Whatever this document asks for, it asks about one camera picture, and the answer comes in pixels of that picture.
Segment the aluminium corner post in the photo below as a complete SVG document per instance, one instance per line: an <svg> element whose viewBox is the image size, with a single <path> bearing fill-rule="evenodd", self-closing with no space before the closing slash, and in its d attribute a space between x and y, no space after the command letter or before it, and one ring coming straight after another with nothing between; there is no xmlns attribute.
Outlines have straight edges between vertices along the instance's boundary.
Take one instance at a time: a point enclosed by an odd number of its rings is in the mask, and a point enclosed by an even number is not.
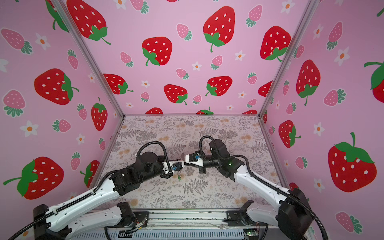
<svg viewBox="0 0 384 240"><path fill-rule="evenodd" d="M102 71L100 70L97 62L95 61L95 58L92 55L92 52L88 48L87 44L83 40L83 36L79 32L79 30L76 27L75 22L70 16L70 13L66 7L65 1L59 1L59 0L53 0L53 5L58 11L58 14L62 18L64 24L67 26L69 33L73 37L75 43L79 47L82 55L84 56L88 66L90 67L92 73L97 78L100 86L102 87L104 93L106 94L107 98L109 99L110 103L114 107L115 111L117 112L118 116L121 119L125 118L125 114L120 107L119 103L117 102L116 98L114 97L113 92L111 91Z"/></svg>
<svg viewBox="0 0 384 240"><path fill-rule="evenodd" d="M294 50L296 49L296 47L300 43L300 41L301 41L309 23L311 22L319 4L320 4L320 1L318 1L318 0L311 0L308 2L307 6L305 8L305 11L303 13L303 16L302 16L301 20L299 21L298 26L296 28L296 31L292 37L290 46L288 47L288 50L284 54L284 58L282 60L282 63L278 68L278 71L277 71L275 78L272 82L270 90L267 94L266 100L265 100L265 102L261 108L261 111L259 113L259 119L260 120L263 118L265 112L267 111L267 108L268 108L270 102L272 101L272 97L274 96L277 88L279 87L279 84L280 84L281 80L283 79L283 76L284 76L286 70L288 69L288 65L292 60Z"/></svg>

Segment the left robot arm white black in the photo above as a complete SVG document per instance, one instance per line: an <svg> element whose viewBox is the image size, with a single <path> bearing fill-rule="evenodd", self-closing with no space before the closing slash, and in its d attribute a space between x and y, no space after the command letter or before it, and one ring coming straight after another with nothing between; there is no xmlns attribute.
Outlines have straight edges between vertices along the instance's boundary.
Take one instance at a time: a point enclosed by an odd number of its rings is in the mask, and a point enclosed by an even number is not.
<svg viewBox="0 0 384 240"><path fill-rule="evenodd" d="M185 159L169 160L146 152L128 167L107 173L94 188L71 201L34 209L36 240L71 240L102 227L137 227L136 216L127 202L95 212L94 209L122 197L155 177L171 178L185 166Z"/></svg>

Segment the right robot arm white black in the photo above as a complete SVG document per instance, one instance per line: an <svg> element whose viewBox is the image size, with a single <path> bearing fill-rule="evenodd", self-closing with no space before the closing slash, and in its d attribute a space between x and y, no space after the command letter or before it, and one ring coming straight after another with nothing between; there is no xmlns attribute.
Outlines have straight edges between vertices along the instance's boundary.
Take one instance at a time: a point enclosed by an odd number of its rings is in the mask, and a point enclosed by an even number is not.
<svg viewBox="0 0 384 240"><path fill-rule="evenodd" d="M216 168L224 177L257 193L277 211L270 225L278 226L291 240L305 239L314 218L307 197L300 189L284 188L254 173L245 156L230 155L222 140L210 136L202 137L199 150L186 155L184 161L201 172L206 168Z"/></svg>

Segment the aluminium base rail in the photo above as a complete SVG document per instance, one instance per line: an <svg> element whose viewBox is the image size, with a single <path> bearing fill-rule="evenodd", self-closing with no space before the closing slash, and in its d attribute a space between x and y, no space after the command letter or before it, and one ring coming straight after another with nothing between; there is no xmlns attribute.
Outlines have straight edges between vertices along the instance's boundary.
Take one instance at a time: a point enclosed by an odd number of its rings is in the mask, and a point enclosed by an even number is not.
<svg viewBox="0 0 384 240"><path fill-rule="evenodd" d="M70 224L67 240L264 240L269 226L246 222L238 209L138 209L125 227L107 226L112 209Z"/></svg>

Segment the aluminium corner post left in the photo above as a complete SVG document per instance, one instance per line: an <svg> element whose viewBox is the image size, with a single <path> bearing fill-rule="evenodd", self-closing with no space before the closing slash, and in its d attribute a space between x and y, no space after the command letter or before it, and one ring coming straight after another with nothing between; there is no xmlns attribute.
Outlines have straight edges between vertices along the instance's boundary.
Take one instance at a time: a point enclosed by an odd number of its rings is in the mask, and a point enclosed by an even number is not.
<svg viewBox="0 0 384 240"><path fill-rule="evenodd" d="M69 33L73 37L75 43L79 47L82 55L84 56L88 66L90 67L92 73L97 78L100 86L102 87L104 93L106 94L107 98L109 99L110 103L114 107L115 111L117 112L118 116L121 119L125 118L125 114L120 107L119 103L117 102L116 98L114 97L113 92L111 91L102 71L100 70L97 62L95 61L95 58L92 55L92 52L88 48L87 44L83 40L83 36L79 32L79 30L76 27L75 22L70 16L70 13L66 7L65 1L59 1L59 0L53 0L53 5L58 11L58 14L62 18L64 24L67 26Z"/></svg>

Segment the aluminium corner post right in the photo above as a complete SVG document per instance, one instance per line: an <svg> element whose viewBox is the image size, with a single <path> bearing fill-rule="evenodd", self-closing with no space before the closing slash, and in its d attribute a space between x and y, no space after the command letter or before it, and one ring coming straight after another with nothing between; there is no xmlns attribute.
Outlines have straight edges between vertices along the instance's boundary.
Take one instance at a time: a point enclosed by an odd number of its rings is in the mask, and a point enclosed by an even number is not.
<svg viewBox="0 0 384 240"><path fill-rule="evenodd" d="M311 0L308 2L307 6L305 8L305 11L303 13L303 16L302 16L301 20L299 21L298 26L296 28L296 31L292 37L290 46L288 47L288 50L284 54L284 58L282 60L282 63L278 68L278 71L277 71L275 78L272 82L270 90L267 94L266 100L265 100L265 102L261 108L261 111L259 113L259 119L260 120L263 118L265 112L267 111L267 108L268 108L270 102L272 101L272 97L274 96L277 88L279 87L279 84L280 84L281 80L283 79L283 76L284 76L286 70L288 69L288 65L292 60L294 50L296 49L296 47L300 43L300 41L301 41L309 23L311 22L319 4L320 4L320 1L318 1L318 0Z"/></svg>

